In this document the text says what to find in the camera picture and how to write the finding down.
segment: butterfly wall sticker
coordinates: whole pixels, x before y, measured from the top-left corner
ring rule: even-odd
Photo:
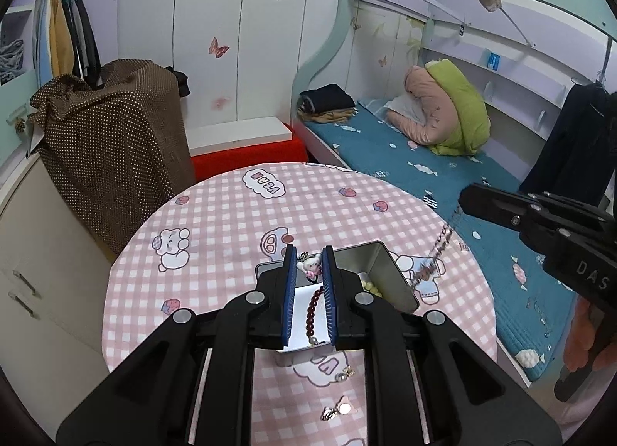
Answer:
[[[210,54],[214,54],[217,59],[222,57],[224,55],[224,53],[226,53],[227,51],[229,51],[229,46],[222,46],[219,47],[218,46],[218,40],[216,37],[214,37],[212,39],[212,43],[210,44],[210,49],[208,49],[208,52]]]

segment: pink checkered tablecloth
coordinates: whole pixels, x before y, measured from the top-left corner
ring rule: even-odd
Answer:
[[[421,200],[384,181],[340,167],[261,164],[201,182],[161,207],[133,236],[110,273],[103,355],[113,369],[179,307],[223,308],[254,288],[258,263],[382,241],[410,277],[428,256],[444,221]],[[445,312],[489,356],[497,357],[493,298],[457,234],[439,269],[416,291],[418,314]],[[342,383],[345,366],[356,375]],[[347,396],[357,413],[320,420]],[[364,446],[362,352],[340,352],[280,368],[255,355],[252,444]]]

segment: silver screw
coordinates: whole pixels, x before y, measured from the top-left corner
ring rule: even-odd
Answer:
[[[371,293],[358,293],[356,295],[356,301],[361,305],[370,305],[373,302],[373,295]]]
[[[427,321],[435,326],[441,326],[445,323],[445,315],[443,315],[443,312],[440,312],[439,310],[431,310],[427,314]]]
[[[245,296],[245,299],[249,303],[257,305],[265,299],[265,295],[261,291],[251,291]]]
[[[174,312],[173,317],[175,323],[185,324],[190,321],[192,314],[190,313],[190,310],[187,310],[186,308],[181,308],[180,310],[176,310]]]

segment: teal bed sheet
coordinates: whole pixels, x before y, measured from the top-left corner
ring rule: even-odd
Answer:
[[[448,157],[422,146],[410,148],[408,138],[383,120],[386,102],[361,100],[357,114],[343,125],[306,125],[354,171],[382,178],[424,200],[446,221],[460,191],[471,183],[518,189],[519,181],[484,153]],[[538,363],[523,369],[531,381],[537,380],[553,359],[575,294],[542,270],[544,256],[525,247],[515,231],[467,215],[455,230],[470,247],[493,293],[497,336],[514,357],[521,351],[527,355],[536,351]]]

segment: red stool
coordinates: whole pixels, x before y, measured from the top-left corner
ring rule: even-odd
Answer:
[[[301,139],[294,134],[287,142],[266,143],[252,147],[232,148],[191,158],[197,181],[217,174],[254,166],[263,162],[308,162],[309,156]]]

